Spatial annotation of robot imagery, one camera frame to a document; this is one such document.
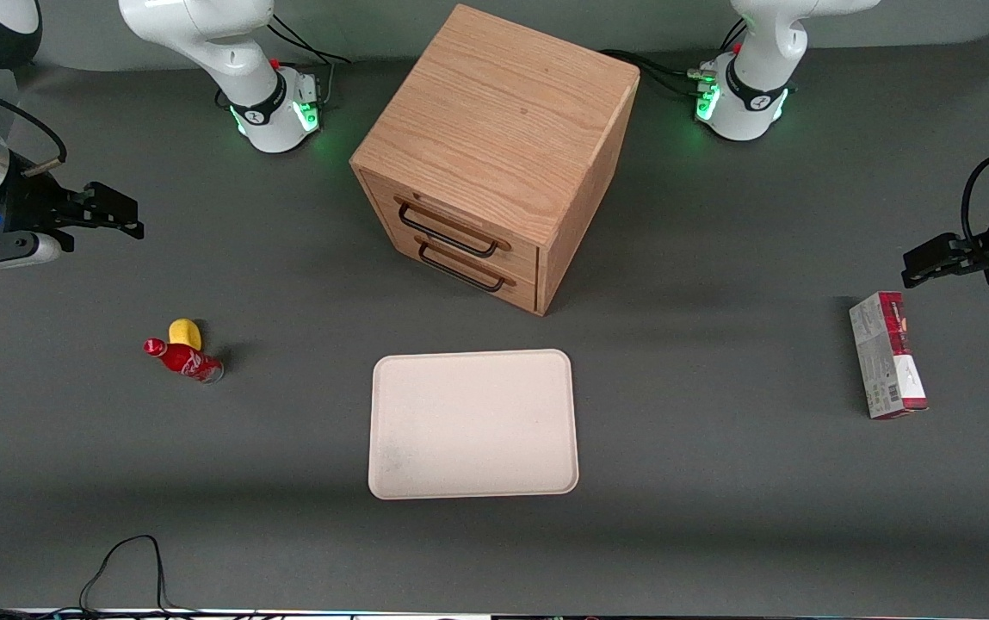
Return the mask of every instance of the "gray tabletop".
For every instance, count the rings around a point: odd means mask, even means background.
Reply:
[[[704,54],[671,56],[691,66]],[[135,197],[147,237],[0,274],[0,605],[66,605],[108,546],[163,544],[181,605],[989,617],[989,288],[908,293],[931,409],[864,412],[847,307],[957,226],[989,156],[989,40],[813,51],[786,114],[727,144],[644,82],[544,319],[397,255],[348,157],[408,70],[342,67],[325,130],[265,156],[203,71],[41,71],[56,176]],[[49,152],[18,123],[11,145]],[[978,187],[989,217],[989,172]],[[207,322],[202,387],[141,343]],[[565,497],[388,503],[372,367],[572,358]],[[125,549],[94,604],[151,603]]]

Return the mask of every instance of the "plastic tray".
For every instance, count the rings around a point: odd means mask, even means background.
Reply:
[[[562,350],[389,356],[375,365],[375,497],[560,494],[577,483],[572,373]]]

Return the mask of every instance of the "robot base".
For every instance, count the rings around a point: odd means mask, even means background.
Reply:
[[[723,75],[727,64],[734,58],[733,53],[725,52],[715,59],[704,60],[700,68]],[[774,121],[781,118],[782,105],[787,97],[788,90],[785,90],[776,102],[769,102],[765,109],[750,111],[746,109],[742,99],[731,91],[726,81],[718,81],[702,94],[702,99],[697,102],[694,118],[710,126],[722,138],[746,142],[761,137]]]
[[[265,125],[253,125],[231,108],[238,131],[249,138],[259,152],[282,153],[300,145],[306,136],[318,131],[318,83],[313,75],[302,75],[294,68],[281,67],[277,72],[286,85],[285,102]]]

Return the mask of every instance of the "black metal handle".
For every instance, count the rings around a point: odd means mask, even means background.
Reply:
[[[434,270],[446,272],[446,274],[452,276],[453,278],[463,280],[463,282],[467,282],[469,285],[474,286],[479,290],[484,290],[486,293],[497,293],[499,290],[502,290],[502,285],[505,284],[505,278],[498,278],[498,282],[493,283],[493,285],[484,285],[484,283],[479,282],[477,279],[471,278],[471,276],[452,270],[452,268],[447,264],[437,263],[436,260],[428,258],[428,256],[424,255],[424,251],[427,251],[428,249],[429,244],[423,243],[422,247],[418,248],[418,258],[422,259],[423,263],[428,264],[428,266],[434,268]]]
[[[410,228],[414,228],[415,231],[422,231],[424,234],[429,235],[433,239],[447,243],[456,250],[466,251],[467,254],[470,254],[471,256],[478,256],[478,258],[490,258],[491,254],[494,254],[494,251],[498,249],[498,242],[495,242],[495,240],[491,241],[491,246],[486,248],[486,250],[479,250],[477,247],[471,247],[466,243],[458,242],[458,240],[452,239],[452,237],[443,234],[443,232],[437,232],[428,226],[418,224],[414,220],[406,217],[406,212],[411,209],[411,204],[407,203],[407,201],[400,201],[400,203],[401,207],[399,208],[399,219],[403,221],[403,224],[406,224]]]

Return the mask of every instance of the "red and white box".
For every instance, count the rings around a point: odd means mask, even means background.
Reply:
[[[902,293],[881,291],[850,309],[853,341],[870,419],[898,419],[927,408],[923,382],[907,346]]]

